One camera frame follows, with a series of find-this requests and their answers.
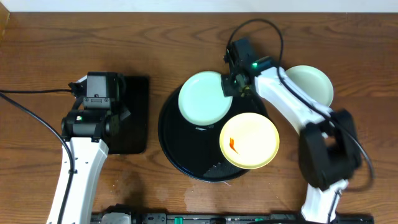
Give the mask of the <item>light blue plate back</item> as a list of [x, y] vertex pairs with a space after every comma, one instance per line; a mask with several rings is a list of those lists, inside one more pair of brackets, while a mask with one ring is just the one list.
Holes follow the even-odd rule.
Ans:
[[229, 111], [231, 96], [224, 96], [221, 74], [214, 71], [199, 72], [190, 77], [178, 94], [178, 108], [190, 123], [208, 126], [218, 122]]

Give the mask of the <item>light blue plate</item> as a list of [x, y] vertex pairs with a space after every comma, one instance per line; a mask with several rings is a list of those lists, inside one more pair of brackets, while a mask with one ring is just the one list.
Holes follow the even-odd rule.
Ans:
[[287, 76], [308, 96], [325, 106], [330, 106], [334, 89], [332, 82], [321, 70], [309, 65], [297, 65], [286, 71]]
[[208, 126], [218, 122], [229, 111], [231, 96], [224, 96], [221, 74], [214, 71], [199, 72], [190, 77], [178, 94], [178, 108], [190, 123]]

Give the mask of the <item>yellow plate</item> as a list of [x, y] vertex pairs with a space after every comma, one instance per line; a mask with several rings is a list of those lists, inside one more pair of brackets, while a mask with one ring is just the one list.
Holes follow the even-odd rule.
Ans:
[[276, 156], [280, 138], [269, 118], [257, 113], [241, 113], [223, 126], [219, 143], [222, 154], [232, 165], [258, 169]]

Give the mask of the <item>light blue plate front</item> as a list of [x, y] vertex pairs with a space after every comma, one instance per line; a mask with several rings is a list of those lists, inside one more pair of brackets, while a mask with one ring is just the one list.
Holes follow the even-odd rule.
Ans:
[[287, 76], [308, 96], [325, 106], [330, 106], [334, 89], [332, 82], [321, 70], [309, 65], [297, 65], [286, 71]]

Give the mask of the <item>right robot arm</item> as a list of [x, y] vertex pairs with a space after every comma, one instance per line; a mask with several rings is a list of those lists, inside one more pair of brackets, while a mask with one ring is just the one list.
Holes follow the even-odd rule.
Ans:
[[326, 79], [319, 69], [296, 66], [284, 70], [270, 57], [226, 59], [229, 76], [222, 79], [225, 96], [235, 96], [249, 87], [270, 102], [299, 135], [299, 168], [308, 182], [301, 216], [307, 222], [336, 221], [341, 193], [361, 166], [362, 147], [357, 140], [352, 115], [333, 111], [304, 90], [314, 79]]

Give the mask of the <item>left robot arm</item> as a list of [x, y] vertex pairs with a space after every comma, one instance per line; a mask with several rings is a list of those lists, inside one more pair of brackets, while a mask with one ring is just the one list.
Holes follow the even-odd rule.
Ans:
[[98, 179], [129, 115], [120, 100], [80, 97], [62, 119], [62, 166], [47, 223], [89, 223]]

